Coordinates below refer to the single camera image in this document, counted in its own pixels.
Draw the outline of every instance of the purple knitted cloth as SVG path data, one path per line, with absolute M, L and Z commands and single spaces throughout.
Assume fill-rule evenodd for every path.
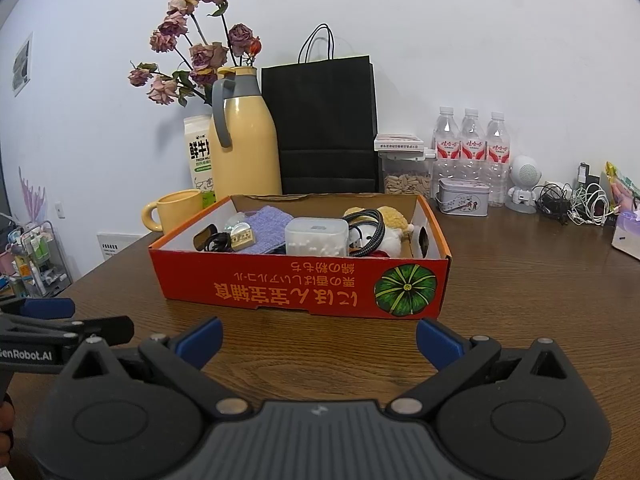
M 284 228 L 293 216 L 276 207 L 264 206 L 255 215 L 248 216 L 246 222 L 254 230 L 256 243 L 238 251 L 240 254 L 266 254 L 284 244 Z

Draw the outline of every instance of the pumpkin illustration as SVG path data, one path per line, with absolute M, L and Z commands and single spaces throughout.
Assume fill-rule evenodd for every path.
M 393 316 L 418 314 L 433 300 L 438 280 L 433 272 L 417 264 L 387 270 L 376 282 L 378 306 Z

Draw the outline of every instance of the mug handle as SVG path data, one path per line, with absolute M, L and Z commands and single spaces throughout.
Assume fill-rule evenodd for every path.
M 152 216 L 151 212 L 158 207 L 158 202 L 149 202 L 142 208 L 142 223 L 145 227 L 151 231 L 156 231 L 158 233 L 162 232 L 162 225 L 156 222 Z

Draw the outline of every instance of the red label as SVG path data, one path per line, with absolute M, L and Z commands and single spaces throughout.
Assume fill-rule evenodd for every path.
M 492 144 L 489 146 L 487 159 L 494 162 L 508 162 L 510 156 L 510 150 L 508 145 L 504 144 Z
M 460 158 L 471 160 L 484 160 L 484 140 L 467 139 L 462 143 L 462 154 Z
M 436 143 L 438 158 L 458 158 L 460 156 L 460 143 L 457 140 L 443 139 Z

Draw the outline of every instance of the plastic container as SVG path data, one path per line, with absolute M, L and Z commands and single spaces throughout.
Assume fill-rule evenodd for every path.
M 216 201 L 209 154 L 209 124 L 211 115 L 197 115 L 184 120 L 184 142 L 187 148 L 191 187 L 202 193 L 204 207 Z
M 489 186 L 482 182 L 441 178 L 438 208 L 448 215 L 486 216 Z
M 440 115 L 433 129 L 433 147 L 437 160 L 431 176 L 431 197 L 437 195 L 441 178 L 453 178 L 460 157 L 460 130 L 453 120 L 453 108 L 449 106 L 440 107 Z
M 504 205 L 507 196 L 507 177 L 511 139 L 504 126 L 504 114 L 491 113 L 491 122 L 486 128 L 487 154 L 482 181 L 489 186 L 489 206 Z
M 385 193 L 430 197 L 435 150 L 425 148 L 423 154 L 378 152 L 378 155 L 382 159 Z
M 348 256 L 349 225 L 342 218 L 294 218 L 284 229 L 287 254 Z
M 478 110 L 465 108 L 465 118 L 460 126 L 460 160 L 455 178 L 480 182 L 485 158 L 486 137 L 478 120 Z

